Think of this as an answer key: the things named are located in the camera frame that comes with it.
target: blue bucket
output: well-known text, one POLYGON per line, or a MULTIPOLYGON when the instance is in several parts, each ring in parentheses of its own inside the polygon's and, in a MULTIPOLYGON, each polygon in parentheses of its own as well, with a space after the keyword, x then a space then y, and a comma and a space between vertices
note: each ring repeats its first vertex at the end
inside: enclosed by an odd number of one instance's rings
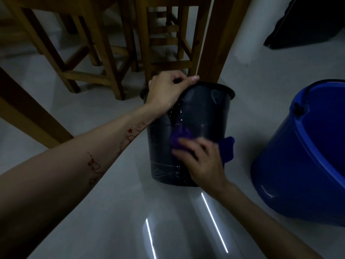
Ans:
POLYGON ((345 81, 322 80, 300 91, 250 173, 276 212, 345 226, 345 81))

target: forearm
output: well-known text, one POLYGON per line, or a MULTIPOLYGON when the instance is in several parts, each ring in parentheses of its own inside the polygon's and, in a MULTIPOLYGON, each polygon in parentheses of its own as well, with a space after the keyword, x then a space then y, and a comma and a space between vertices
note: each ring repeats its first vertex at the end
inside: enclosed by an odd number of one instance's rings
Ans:
POLYGON ((253 203, 235 185, 229 184, 217 199, 244 226, 268 259, 322 258, 253 203))
POLYGON ((39 244, 46 228, 52 230, 75 208, 155 118, 143 106, 2 174, 0 247, 16 252, 28 238, 39 244))

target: bucket rim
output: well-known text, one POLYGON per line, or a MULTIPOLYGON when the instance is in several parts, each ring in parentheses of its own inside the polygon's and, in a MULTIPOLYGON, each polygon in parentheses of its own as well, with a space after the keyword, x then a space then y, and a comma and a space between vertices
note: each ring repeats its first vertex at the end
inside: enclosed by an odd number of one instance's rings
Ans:
MULTIPOLYGON (((235 92, 232 90, 230 87, 227 87, 226 85, 221 85, 220 83, 214 83, 214 82, 204 82, 204 81, 197 81, 196 84, 188 87, 185 91, 191 89, 192 87, 195 86, 207 86, 212 89, 217 89, 219 91, 225 92, 228 95, 230 95, 230 99, 234 99, 235 97, 235 92)), ((149 92, 149 88, 145 87, 141 92, 140 92, 140 98, 144 99, 145 95, 149 92)))
POLYGON ((334 87, 335 83, 341 84, 345 88, 345 80, 342 79, 325 79, 320 80, 317 82, 312 83, 310 86, 307 86, 303 88, 301 91, 298 92, 298 94, 294 97, 294 99, 291 102, 290 105, 290 115, 293 119, 294 129, 296 132, 296 135, 300 142, 302 143, 305 150, 308 152, 309 156, 314 160, 315 163, 318 163, 322 166, 324 170, 327 171, 327 173, 343 188, 345 188, 345 177, 342 176, 334 167, 329 163, 329 161, 322 155, 322 153, 318 150, 318 148, 315 146, 313 141, 310 139, 307 131, 304 128, 304 125, 302 124, 302 119, 299 117, 296 117, 294 114, 295 103, 299 104, 305 104, 303 100, 306 98, 305 92, 313 91, 315 89, 319 89, 321 87, 334 87))

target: fingernail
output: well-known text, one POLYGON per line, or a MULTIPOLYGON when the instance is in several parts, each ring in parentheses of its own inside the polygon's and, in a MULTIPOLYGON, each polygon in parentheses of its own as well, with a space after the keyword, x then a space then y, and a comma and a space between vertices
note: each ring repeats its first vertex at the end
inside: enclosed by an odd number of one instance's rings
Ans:
POLYGON ((198 75, 192 76, 192 81, 193 82, 197 82, 197 81, 199 81, 199 79, 200 79, 200 77, 198 75))

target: tiled floor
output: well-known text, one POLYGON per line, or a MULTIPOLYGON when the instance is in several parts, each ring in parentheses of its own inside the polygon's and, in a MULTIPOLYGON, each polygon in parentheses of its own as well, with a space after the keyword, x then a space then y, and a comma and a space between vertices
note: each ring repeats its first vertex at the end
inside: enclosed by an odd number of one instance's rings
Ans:
MULTIPOLYGON (((51 36, 65 59, 77 49, 51 36)), ((117 43, 123 39, 112 35, 117 43)), ((345 253, 345 229, 284 218, 269 209, 255 192, 249 167, 288 113, 293 96, 308 84, 326 78, 345 79, 345 32, 333 40, 305 47, 271 51, 263 48, 249 65, 230 54, 220 83, 236 92, 227 122, 234 136, 235 159, 226 174, 253 201, 296 233, 327 259, 345 253)), ((3 51, 3 67, 73 135, 84 133, 142 104, 138 94, 144 74, 129 72, 123 85, 127 100, 116 101, 109 87, 84 86, 67 91, 44 56, 29 46, 3 51)), ((79 70, 100 72, 86 58, 79 70)), ((0 172, 45 148, 0 120, 0 172)), ((147 135, 143 132, 123 152, 92 192, 32 253, 38 258, 264 258, 243 227, 205 195, 225 248, 215 230, 199 188, 173 187, 150 177, 147 135)))

